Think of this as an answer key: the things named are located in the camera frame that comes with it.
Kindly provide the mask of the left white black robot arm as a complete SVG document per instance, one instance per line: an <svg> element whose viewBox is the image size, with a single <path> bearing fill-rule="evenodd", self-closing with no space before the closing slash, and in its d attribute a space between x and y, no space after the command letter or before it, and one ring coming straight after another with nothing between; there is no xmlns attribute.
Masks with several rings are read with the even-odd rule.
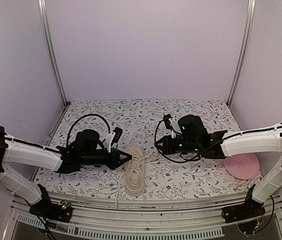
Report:
<svg viewBox="0 0 282 240"><path fill-rule="evenodd" d="M51 170L60 174L80 171L82 166L106 166L111 170L132 159L126 152L114 148L122 135L120 128L108 133L104 141L92 129L76 134L75 140L65 147L49 147L17 139L0 126L0 185L25 199L44 216L55 213L55 205L49 201L44 187L23 177L10 163L24 164Z"/></svg>

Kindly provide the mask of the cream white sneaker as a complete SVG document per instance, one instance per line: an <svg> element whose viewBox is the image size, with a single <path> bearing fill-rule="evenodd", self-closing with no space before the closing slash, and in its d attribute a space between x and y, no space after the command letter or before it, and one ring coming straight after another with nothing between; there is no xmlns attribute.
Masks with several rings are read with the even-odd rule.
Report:
<svg viewBox="0 0 282 240"><path fill-rule="evenodd" d="M146 188L146 160L152 155L146 155L144 150L138 145L129 145L125 152L132 156L131 160L124 164L124 172L119 176L118 187L115 194L114 205L118 209L118 197L121 191L121 180L124 177L125 192L131 197L139 197L145 192Z"/></svg>

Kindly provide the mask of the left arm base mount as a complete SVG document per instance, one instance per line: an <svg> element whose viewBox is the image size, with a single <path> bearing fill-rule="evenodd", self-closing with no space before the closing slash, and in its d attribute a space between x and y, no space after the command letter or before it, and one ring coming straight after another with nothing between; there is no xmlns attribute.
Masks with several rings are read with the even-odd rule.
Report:
<svg viewBox="0 0 282 240"><path fill-rule="evenodd" d="M29 213L44 219L69 223L74 210L71 203L64 200L52 203L47 190L40 184L37 186L41 191L41 200L38 203L30 204Z"/></svg>

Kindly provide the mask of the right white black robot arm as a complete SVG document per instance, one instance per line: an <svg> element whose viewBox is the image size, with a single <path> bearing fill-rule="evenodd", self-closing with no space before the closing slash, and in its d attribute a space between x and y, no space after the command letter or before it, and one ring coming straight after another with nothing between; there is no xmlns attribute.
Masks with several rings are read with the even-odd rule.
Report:
<svg viewBox="0 0 282 240"><path fill-rule="evenodd" d="M282 187L282 122L252 130L213 133L207 131L199 116L192 114L177 121L179 131L175 131L171 115L165 115L162 122L171 130L171 134L161 139L155 138L155 148L164 158L174 154L194 154L191 158L183 158L183 163L196 162L201 158L225 159L241 154L281 153L265 179L249 189L239 208L243 218L250 218L259 210L259 206Z"/></svg>

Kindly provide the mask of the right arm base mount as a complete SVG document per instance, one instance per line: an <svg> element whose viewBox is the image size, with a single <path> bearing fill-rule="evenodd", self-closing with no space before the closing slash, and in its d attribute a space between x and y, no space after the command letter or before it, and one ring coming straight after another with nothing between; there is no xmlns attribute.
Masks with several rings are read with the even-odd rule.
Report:
<svg viewBox="0 0 282 240"><path fill-rule="evenodd" d="M239 222L250 218L256 218L266 213L264 203L257 202L252 198L246 199L243 203L224 207L221 217L226 223Z"/></svg>

